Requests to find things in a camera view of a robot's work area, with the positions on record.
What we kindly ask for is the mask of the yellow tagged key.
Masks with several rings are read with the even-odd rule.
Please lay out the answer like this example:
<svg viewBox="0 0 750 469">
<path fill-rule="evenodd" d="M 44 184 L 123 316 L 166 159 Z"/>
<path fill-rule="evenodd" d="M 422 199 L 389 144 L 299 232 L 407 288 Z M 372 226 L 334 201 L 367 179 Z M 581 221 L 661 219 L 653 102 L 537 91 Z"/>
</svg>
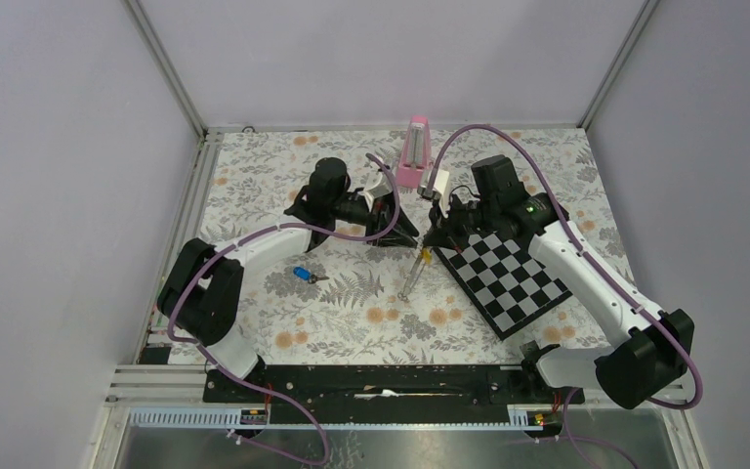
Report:
<svg viewBox="0 0 750 469">
<path fill-rule="evenodd" d="M 419 254 L 419 259 L 421 262 L 423 262 L 425 265 L 430 265 L 432 263 L 432 252 L 430 249 L 424 248 L 421 250 Z"/>
</svg>

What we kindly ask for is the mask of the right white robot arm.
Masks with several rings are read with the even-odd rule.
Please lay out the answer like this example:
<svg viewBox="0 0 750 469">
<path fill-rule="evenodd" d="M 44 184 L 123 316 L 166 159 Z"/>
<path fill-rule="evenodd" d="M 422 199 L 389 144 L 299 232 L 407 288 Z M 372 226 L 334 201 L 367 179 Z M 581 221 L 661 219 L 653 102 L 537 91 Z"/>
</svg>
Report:
<svg viewBox="0 0 750 469">
<path fill-rule="evenodd" d="M 466 251 L 472 235 L 514 242 L 567 288 L 606 338 L 602 348 L 551 346 L 528 354 L 521 376 L 527 398 L 544 403 L 560 388 L 599 389 L 633 409 L 689 373 L 694 323 L 687 313 L 667 312 L 637 291 L 547 193 L 527 192 L 507 156 L 485 158 L 471 171 L 478 197 L 469 202 L 454 194 L 446 171 L 426 172 L 419 194 L 433 206 L 424 246 Z"/>
</svg>

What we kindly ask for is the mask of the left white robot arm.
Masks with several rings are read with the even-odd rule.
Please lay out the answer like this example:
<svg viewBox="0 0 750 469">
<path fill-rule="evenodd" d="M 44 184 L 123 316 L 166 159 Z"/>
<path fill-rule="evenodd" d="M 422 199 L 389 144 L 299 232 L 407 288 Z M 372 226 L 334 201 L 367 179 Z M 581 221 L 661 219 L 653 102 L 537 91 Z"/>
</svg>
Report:
<svg viewBox="0 0 750 469">
<path fill-rule="evenodd" d="M 342 238 L 339 222 L 364 229 L 355 242 L 416 246 L 419 231 L 400 207 L 396 177 L 380 157 L 367 157 L 378 168 L 364 187 L 351 187 L 342 159 L 321 158 L 274 225 L 221 246 L 200 238 L 187 241 L 164 281 L 155 307 L 169 321 L 169 337 L 179 341 L 175 330 L 186 332 L 185 342 L 229 374 L 227 389 L 240 401 L 258 398 L 265 379 L 255 368 L 260 356 L 236 324 L 246 279 L 315 250 L 329 237 Z"/>
</svg>

